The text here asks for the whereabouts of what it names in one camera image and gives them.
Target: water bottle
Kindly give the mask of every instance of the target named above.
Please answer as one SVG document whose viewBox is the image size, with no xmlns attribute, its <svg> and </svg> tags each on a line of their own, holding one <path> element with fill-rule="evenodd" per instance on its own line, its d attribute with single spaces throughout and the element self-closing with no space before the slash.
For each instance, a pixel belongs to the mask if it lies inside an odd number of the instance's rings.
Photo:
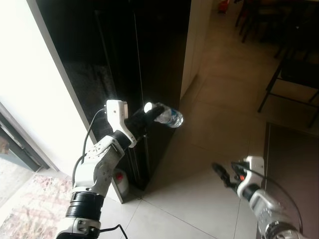
<svg viewBox="0 0 319 239">
<path fill-rule="evenodd" d="M 156 106 L 162 106 L 165 109 L 165 111 L 155 119 L 156 122 L 166 124 L 171 128 L 177 128 L 183 123 L 183 115 L 180 112 L 162 103 L 153 104 L 148 102 L 144 106 L 144 112 L 146 113 Z"/>
</svg>

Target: chair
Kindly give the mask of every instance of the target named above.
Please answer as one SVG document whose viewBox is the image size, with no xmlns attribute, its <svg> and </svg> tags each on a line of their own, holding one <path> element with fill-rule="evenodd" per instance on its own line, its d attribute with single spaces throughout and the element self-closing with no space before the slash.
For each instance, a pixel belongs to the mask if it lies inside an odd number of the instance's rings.
<svg viewBox="0 0 319 239">
<path fill-rule="evenodd" d="M 284 37 L 280 42 L 275 58 L 278 58 L 291 39 L 296 42 L 294 51 L 303 51 L 307 48 L 304 60 L 318 46 L 319 41 L 319 9 L 318 4 L 309 7 L 309 2 L 295 2 L 291 13 L 284 22 Z"/>
<path fill-rule="evenodd" d="M 247 16 L 240 29 L 239 35 L 243 33 L 246 25 L 248 26 L 242 39 L 243 43 L 246 41 L 249 32 L 254 26 L 256 26 L 256 31 L 258 31 L 260 23 L 266 22 L 268 25 L 265 35 L 267 35 L 274 23 L 280 22 L 284 16 L 283 11 L 276 7 L 274 1 L 244 0 L 242 9 L 240 10 L 236 20 L 236 27 L 238 26 L 244 12 L 247 12 Z"/>
<path fill-rule="evenodd" d="M 280 96 L 271 92 L 277 79 L 319 90 L 319 64 L 308 63 L 303 60 L 295 60 L 292 57 L 288 58 L 289 53 L 290 53 L 290 49 L 286 51 L 283 60 L 280 62 L 271 81 L 269 82 L 266 88 L 266 95 L 258 108 L 258 112 L 259 113 L 261 112 L 269 95 L 280 97 L 286 100 L 291 100 L 297 103 L 301 103 L 301 104 L 305 104 L 305 105 L 317 108 L 317 111 L 314 117 L 309 123 L 309 127 L 311 127 L 313 123 L 315 122 L 317 115 L 319 114 L 319 106 L 315 106 L 311 104 L 311 102 L 317 96 L 318 93 L 316 93 L 309 100 L 309 102 L 306 103 L 306 102 L 298 101 L 288 97 Z"/>
</svg>

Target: white wall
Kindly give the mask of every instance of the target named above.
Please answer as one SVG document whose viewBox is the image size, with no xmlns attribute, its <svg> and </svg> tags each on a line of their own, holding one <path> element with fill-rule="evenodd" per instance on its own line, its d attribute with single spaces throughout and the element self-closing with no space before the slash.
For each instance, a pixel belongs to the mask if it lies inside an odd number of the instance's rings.
<svg viewBox="0 0 319 239">
<path fill-rule="evenodd" d="M 192 0 L 180 98 L 196 76 L 205 44 L 213 0 Z"/>
<path fill-rule="evenodd" d="M 88 122 L 38 8 L 33 0 L 29 4 L 37 22 L 26 0 L 0 1 L 0 102 L 70 175 L 81 156 Z"/>
</svg>

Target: red object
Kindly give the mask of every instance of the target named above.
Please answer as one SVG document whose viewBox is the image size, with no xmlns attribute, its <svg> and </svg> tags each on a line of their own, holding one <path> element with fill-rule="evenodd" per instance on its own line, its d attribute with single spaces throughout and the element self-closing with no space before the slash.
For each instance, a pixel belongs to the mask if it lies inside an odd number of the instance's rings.
<svg viewBox="0 0 319 239">
<path fill-rule="evenodd" d="M 123 174 L 119 172 L 119 173 L 115 174 L 115 178 L 120 181 L 123 179 Z"/>
<path fill-rule="evenodd" d="M 228 9 L 229 0 L 222 0 L 218 5 L 218 12 L 226 13 Z"/>
</svg>

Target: rug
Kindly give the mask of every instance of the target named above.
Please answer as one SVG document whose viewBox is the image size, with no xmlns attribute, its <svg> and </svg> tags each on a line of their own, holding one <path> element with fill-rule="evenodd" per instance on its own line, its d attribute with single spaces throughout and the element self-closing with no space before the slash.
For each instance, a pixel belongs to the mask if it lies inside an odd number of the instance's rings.
<svg viewBox="0 0 319 239">
<path fill-rule="evenodd" d="M 1 239 L 53 239 L 70 205 L 72 183 L 35 175 L 0 227 Z"/>
</svg>

